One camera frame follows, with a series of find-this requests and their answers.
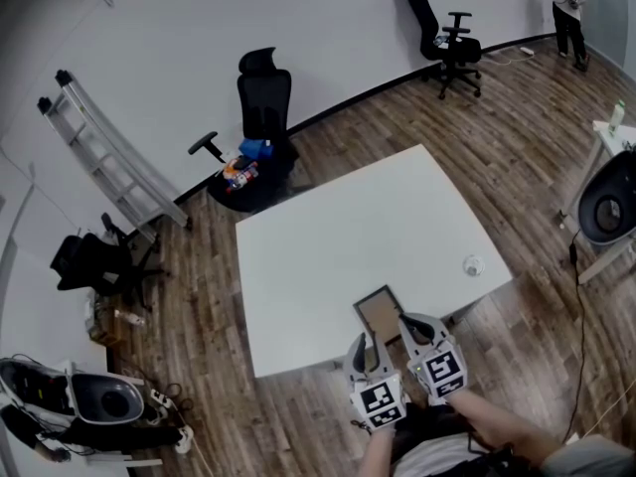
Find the aluminum ladder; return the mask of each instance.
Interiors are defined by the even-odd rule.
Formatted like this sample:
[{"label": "aluminum ladder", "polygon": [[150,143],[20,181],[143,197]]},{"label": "aluminum ladder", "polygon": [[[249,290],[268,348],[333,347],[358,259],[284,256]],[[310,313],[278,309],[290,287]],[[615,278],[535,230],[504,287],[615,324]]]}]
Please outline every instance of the aluminum ladder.
[{"label": "aluminum ladder", "polygon": [[[60,84],[62,93],[54,102],[47,97],[41,97],[38,101],[38,109],[121,214],[150,242],[157,240],[157,234],[148,223],[162,215],[169,216],[177,225],[189,230],[192,227],[192,220],[144,176],[139,165],[135,164],[134,154],[130,153],[129,145],[103,121],[99,111],[91,103],[77,80],[67,71],[58,71],[56,81]],[[79,112],[81,124],[78,128],[73,128],[60,113],[65,101]],[[86,128],[92,131],[91,135],[103,147],[105,154],[98,155],[87,146],[82,139]],[[114,168],[106,165],[110,158],[114,160]],[[123,171],[129,177],[130,180],[125,186],[120,187],[122,182],[114,175],[115,171]],[[147,207],[141,207],[132,194],[135,191],[138,195],[138,190],[156,204],[156,209],[148,210]]]}]

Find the gray wall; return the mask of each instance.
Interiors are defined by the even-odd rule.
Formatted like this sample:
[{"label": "gray wall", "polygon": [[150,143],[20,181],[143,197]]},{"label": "gray wall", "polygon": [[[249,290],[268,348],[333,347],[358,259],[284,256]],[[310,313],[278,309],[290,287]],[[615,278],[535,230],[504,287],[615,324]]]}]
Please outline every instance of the gray wall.
[{"label": "gray wall", "polygon": [[587,0],[582,25],[586,42],[622,68],[629,30],[627,0]]}]

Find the bottle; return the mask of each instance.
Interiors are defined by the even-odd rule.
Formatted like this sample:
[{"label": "bottle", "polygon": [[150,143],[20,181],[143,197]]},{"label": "bottle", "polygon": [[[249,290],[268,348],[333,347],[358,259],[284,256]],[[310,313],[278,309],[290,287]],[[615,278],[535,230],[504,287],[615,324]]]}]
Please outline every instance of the bottle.
[{"label": "bottle", "polygon": [[128,311],[119,311],[119,309],[115,309],[115,318],[121,318],[130,325],[137,325],[140,327],[143,327],[146,324],[146,320],[140,316],[137,316],[134,313],[129,313]]},{"label": "bottle", "polygon": [[622,123],[623,117],[625,116],[625,103],[622,100],[618,101],[618,104],[614,106],[614,114],[612,114],[611,119],[609,120],[609,133],[613,136],[618,129],[618,126]]}]

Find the table top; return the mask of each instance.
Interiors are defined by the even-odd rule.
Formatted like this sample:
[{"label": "table top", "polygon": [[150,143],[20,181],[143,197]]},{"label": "table top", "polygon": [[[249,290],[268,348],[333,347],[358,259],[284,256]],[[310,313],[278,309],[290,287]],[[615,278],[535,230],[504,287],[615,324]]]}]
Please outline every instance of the table top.
[{"label": "table top", "polygon": [[619,125],[616,129],[616,133],[612,136],[607,127],[607,122],[601,122],[594,120],[592,124],[594,132],[600,137],[605,149],[613,157],[621,153],[623,148],[623,141],[629,141],[632,145],[636,144],[636,128],[629,127],[628,125]]},{"label": "table top", "polygon": [[353,304],[385,284],[404,311],[441,318],[512,278],[421,145],[239,222],[237,240],[257,377],[345,355],[364,331]]}]

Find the office chair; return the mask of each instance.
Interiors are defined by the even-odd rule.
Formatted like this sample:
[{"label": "office chair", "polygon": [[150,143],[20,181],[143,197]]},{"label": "office chair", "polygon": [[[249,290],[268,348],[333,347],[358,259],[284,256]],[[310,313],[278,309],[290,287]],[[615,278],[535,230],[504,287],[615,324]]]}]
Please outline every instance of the office chair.
[{"label": "office chair", "polygon": [[[446,89],[454,80],[461,80],[475,88],[475,97],[481,96],[481,87],[467,78],[466,75],[475,75],[480,79],[481,74],[475,69],[460,69],[460,66],[466,63],[474,64],[481,60],[481,45],[476,39],[467,37],[459,37],[459,34],[470,34],[470,29],[460,28],[461,18],[464,16],[472,16],[468,12],[449,12],[449,16],[455,17],[455,23],[452,27],[442,27],[443,32],[447,32],[447,38],[437,37],[439,32],[439,24],[433,14],[428,0],[408,0],[410,7],[415,13],[415,17],[421,27],[421,43],[419,50],[429,60],[442,60],[446,65],[446,79],[442,78],[443,86],[439,93],[440,99],[446,98]],[[442,44],[447,44],[448,48],[440,48]],[[423,76],[424,81],[428,80],[428,76]]]},{"label": "office chair", "polygon": [[[208,184],[210,196],[238,212],[257,212],[273,204],[284,193],[298,158],[287,136],[291,75],[276,68],[272,59],[274,50],[265,48],[247,53],[238,63],[243,135],[246,139],[269,140],[273,146],[272,156],[257,161],[258,176],[239,190],[228,192],[228,181],[221,174]],[[221,151],[212,143],[217,134],[207,134],[191,146],[188,153],[192,155],[206,148],[224,162]]]},{"label": "office chair", "polygon": [[[162,269],[144,270],[153,247],[150,246],[139,263],[134,265],[128,246],[130,237],[116,227],[107,214],[102,216],[102,221],[106,229],[116,235],[118,244],[106,243],[93,234],[86,234],[83,238],[66,237],[51,263],[51,268],[61,278],[58,289],[66,291],[90,287],[104,297],[121,294],[126,305],[133,304],[134,290],[141,307],[152,311],[145,303],[142,282],[150,275],[164,273]],[[106,278],[108,274],[113,281]]]},{"label": "office chair", "polygon": [[610,245],[636,230],[634,152],[621,152],[588,182],[578,202],[578,224],[597,245]]}]

